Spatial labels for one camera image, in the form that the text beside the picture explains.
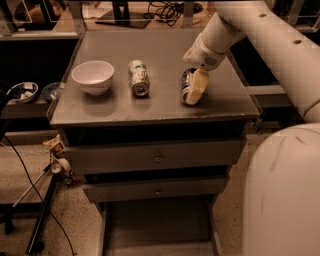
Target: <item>white container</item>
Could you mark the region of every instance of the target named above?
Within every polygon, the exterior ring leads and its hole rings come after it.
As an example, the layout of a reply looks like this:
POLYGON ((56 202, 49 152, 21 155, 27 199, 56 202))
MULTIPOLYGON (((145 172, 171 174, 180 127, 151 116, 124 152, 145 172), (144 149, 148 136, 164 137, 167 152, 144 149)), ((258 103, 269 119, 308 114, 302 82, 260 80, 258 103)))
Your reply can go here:
POLYGON ((91 95, 101 95, 112 85, 113 66, 105 61, 88 61, 75 67, 71 73, 79 88, 91 95))

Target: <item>drawer handle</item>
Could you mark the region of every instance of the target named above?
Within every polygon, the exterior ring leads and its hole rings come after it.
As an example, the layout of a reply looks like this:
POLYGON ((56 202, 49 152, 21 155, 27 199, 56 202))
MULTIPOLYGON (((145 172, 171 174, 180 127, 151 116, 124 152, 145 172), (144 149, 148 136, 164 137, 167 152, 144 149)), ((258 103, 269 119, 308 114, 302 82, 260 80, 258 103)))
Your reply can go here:
POLYGON ((162 189, 161 188, 156 188, 156 193, 157 196, 160 196, 162 194, 162 189))
POLYGON ((160 154, 156 154, 154 157, 154 162, 155 163, 161 163, 163 161, 163 157, 160 154))

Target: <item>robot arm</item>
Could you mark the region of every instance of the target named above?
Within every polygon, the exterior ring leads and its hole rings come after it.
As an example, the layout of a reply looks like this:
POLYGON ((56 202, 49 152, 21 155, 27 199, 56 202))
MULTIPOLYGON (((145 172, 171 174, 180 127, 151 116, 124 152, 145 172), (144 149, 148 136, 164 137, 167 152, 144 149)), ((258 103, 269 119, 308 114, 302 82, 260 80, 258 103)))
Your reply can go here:
POLYGON ((224 60, 230 47, 245 37, 239 29, 225 22, 217 13, 200 33, 192 47, 183 56, 185 63, 197 67, 184 101, 188 105, 196 104, 205 91, 208 71, 216 69, 224 60))
POLYGON ((184 56, 201 70, 190 82, 185 103, 200 100, 208 72, 219 66, 232 44, 247 36, 304 120, 320 122, 320 47, 273 14, 264 1, 215 2, 215 8, 184 56))

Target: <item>drawer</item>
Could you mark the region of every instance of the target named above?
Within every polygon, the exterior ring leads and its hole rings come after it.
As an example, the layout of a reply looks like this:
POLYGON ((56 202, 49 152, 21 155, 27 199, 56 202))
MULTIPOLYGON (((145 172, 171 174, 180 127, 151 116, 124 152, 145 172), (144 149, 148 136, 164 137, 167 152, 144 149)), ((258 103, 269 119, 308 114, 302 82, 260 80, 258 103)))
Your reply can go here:
POLYGON ((210 175, 174 179, 85 184, 83 190, 91 202, 111 202, 148 198, 221 193, 228 178, 210 175))
POLYGON ((130 143, 66 147, 77 174, 232 165, 245 138, 188 142, 130 143))

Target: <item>white bowl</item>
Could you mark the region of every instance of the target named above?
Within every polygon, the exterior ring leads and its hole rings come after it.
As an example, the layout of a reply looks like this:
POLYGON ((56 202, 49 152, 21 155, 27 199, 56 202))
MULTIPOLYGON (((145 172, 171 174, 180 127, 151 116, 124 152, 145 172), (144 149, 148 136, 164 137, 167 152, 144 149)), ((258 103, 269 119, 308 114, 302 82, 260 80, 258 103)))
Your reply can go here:
POLYGON ((39 86, 33 82, 23 82, 12 86, 11 95, 13 101, 19 103, 27 103, 32 101, 37 94, 39 86))
POLYGON ((91 95, 101 95, 112 85, 113 66, 105 61, 84 62, 72 71, 73 81, 80 89, 91 95))

